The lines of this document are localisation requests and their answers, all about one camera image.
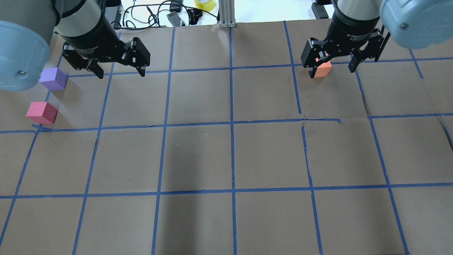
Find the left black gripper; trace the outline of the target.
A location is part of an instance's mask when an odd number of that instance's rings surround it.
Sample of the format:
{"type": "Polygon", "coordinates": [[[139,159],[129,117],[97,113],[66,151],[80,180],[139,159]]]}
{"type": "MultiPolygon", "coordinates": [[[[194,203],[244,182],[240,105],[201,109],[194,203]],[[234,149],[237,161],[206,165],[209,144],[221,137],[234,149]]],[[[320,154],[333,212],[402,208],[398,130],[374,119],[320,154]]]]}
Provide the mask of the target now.
{"type": "Polygon", "coordinates": [[[64,39],[62,56],[75,70],[103,79],[99,63],[117,62],[136,68],[141,77],[150,65],[150,53],[140,38],[122,42],[102,13],[65,13],[57,25],[64,39]]]}

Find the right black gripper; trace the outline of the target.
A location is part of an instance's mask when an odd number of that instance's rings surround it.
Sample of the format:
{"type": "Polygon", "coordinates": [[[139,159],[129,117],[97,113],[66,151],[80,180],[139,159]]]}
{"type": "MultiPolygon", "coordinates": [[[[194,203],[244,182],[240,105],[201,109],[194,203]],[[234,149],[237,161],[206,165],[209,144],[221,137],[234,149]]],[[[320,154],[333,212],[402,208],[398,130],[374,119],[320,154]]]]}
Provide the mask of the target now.
{"type": "Polygon", "coordinates": [[[377,62],[391,36],[387,32],[383,37],[383,31],[376,28],[379,20],[379,17],[357,20],[335,10],[325,40],[309,38],[304,46],[301,62],[308,69],[309,77],[315,78],[318,67],[331,60],[330,55],[340,57],[352,53],[350,73],[354,73],[368,58],[377,62]]]}

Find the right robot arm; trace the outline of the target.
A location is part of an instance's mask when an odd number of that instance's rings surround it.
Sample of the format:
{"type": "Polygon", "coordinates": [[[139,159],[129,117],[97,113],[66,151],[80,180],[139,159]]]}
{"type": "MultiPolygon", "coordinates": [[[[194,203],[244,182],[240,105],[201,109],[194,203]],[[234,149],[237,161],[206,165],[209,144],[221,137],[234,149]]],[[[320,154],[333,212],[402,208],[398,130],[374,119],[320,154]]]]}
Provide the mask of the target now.
{"type": "Polygon", "coordinates": [[[351,55],[354,73],[367,59],[378,61],[390,37],[401,47],[424,49],[453,35],[451,0],[325,0],[334,13],[325,39],[309,38],[301,62],[314,78],[333,58],[351,55]]]}

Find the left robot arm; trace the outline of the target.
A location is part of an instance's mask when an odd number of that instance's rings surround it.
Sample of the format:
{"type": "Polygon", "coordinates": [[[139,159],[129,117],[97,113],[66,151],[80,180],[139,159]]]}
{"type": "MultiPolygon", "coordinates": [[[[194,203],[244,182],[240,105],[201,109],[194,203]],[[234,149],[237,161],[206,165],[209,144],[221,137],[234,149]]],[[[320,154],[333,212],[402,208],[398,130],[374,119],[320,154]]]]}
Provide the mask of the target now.
{"type": "Polygon", "coordinates": [[[103,78],[99,63],[120,63],[145,76],[150,53],[141,40],[119,39],[105,18],[104,6],[120,1],[2,0],[1,89],[24,91],[34,87],[50,57],[52,34],[65,41],[63,58],[75,70],[84,69],[103,78]]]}

